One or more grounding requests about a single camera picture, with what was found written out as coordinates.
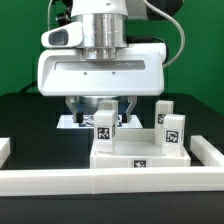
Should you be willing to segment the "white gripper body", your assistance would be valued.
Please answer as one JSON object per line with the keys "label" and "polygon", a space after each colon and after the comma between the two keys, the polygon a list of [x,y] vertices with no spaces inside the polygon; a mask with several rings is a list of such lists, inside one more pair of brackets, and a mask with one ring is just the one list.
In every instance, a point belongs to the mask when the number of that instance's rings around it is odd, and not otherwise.
{"label": "white gripper body", "polygon": [[163,43],[131,44],[112,60],[85,60],[79,49],[46,50],[38,63],[45,96],[152,96],[164,90]]}

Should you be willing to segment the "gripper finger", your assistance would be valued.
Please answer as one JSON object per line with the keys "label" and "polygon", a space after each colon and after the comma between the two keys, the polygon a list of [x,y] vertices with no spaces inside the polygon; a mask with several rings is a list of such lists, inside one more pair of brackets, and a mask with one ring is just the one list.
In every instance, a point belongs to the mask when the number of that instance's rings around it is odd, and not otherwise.
{"label": "gripper finger", "polygon": [[131,113],[137,104],[136,96],[128,96],[127,97],[128,106],[126,110],[122,113],[122,122],[129,123],[131,121]]}
{"label": "gripper finger", "polygon": [[65,98],[65,102],[67,107],[72,113],[73,122],[74,123],[82,123],[83,122],[83,112],[78,109],[78,101],[75,96],[67,96]]}

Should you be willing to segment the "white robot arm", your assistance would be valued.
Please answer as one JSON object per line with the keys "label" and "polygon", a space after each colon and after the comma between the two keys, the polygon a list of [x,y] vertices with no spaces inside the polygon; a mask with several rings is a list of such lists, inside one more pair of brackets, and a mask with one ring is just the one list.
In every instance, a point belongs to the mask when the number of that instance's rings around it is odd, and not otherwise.
{"label": "white robot arm", "polygon": [[129,19],[167,19],[184,0],[61,0],[66,13],[58,28],[41,36],[45,51],[38,61],[38,89],[64,96],[75,122],[83,121],[80,98],[126,96],[130,113],[139,96],[164,90],[163,69],[175,61],[167,45],[153,37],[129,36]]}

